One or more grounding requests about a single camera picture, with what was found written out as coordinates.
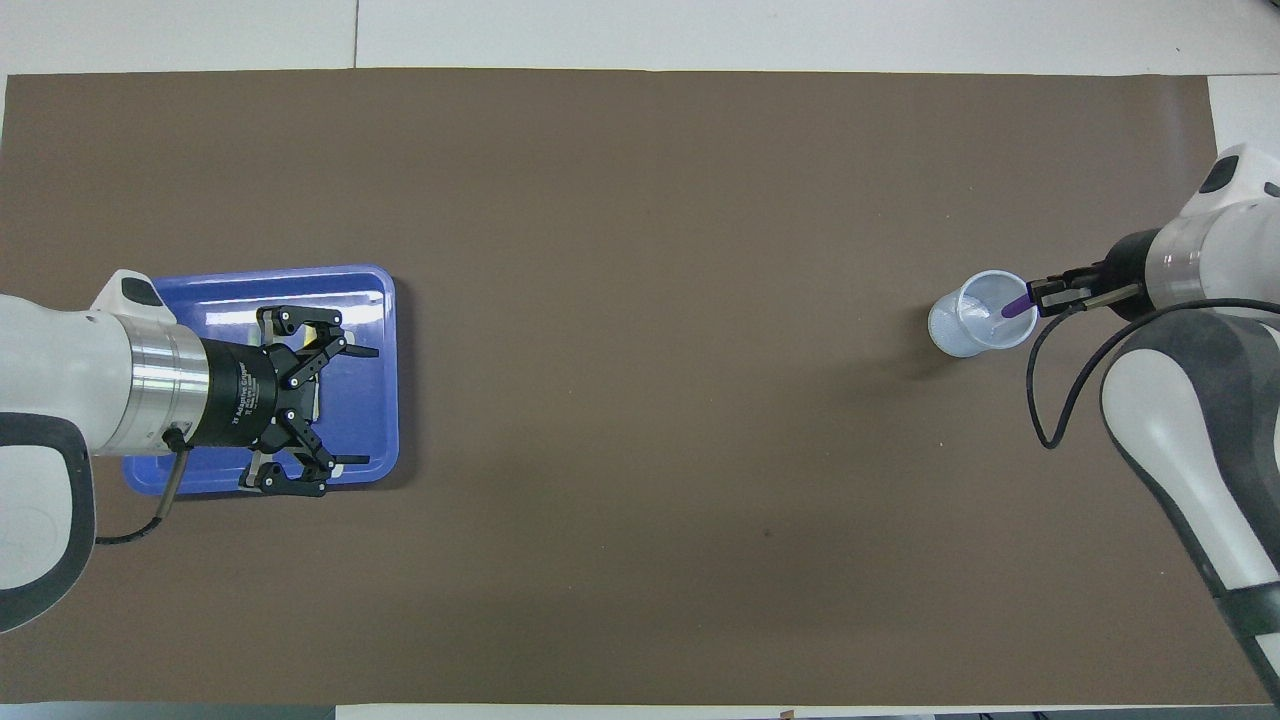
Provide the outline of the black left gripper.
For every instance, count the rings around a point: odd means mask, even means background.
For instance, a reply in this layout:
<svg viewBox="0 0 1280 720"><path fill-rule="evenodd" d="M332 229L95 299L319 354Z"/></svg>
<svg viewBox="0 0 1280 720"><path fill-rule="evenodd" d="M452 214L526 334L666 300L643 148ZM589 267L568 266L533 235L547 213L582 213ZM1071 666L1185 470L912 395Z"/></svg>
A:
<svg viewBox="0 0 1280 720"><path fill-rule="evenodd" d="M205 407L189 436L196 447L251 451L239 488L273 496L319 498L339 466L366 465L369 455L333 454L301 411L276 411L279 389L301 389L334 357L379 357L374 347L347 338L335 309L274 305L257 310L262 347L201 340L209 373ZM291 477L275 460L291 455Z"/></svg>

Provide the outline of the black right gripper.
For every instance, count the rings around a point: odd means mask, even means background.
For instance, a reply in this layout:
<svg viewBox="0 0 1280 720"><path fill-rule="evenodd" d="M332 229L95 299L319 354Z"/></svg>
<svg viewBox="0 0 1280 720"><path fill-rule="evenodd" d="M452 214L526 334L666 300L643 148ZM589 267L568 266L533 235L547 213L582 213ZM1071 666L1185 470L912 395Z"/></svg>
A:
<svg viewBox="0 0 1280 720"><path fill-rule="evenodd" d="M1078 266L1047 275L1027 287L1028 299L1041 318L1057 316L1070 306L1092 300L1096 293L1116 293L1130 286L1135 291L1112 301L1108 307L1123 320L1135 322L1156 313L1146 279L1149 251L1160 233L1152 228L1126 234L1107 252L1102 263Z"/></svg>

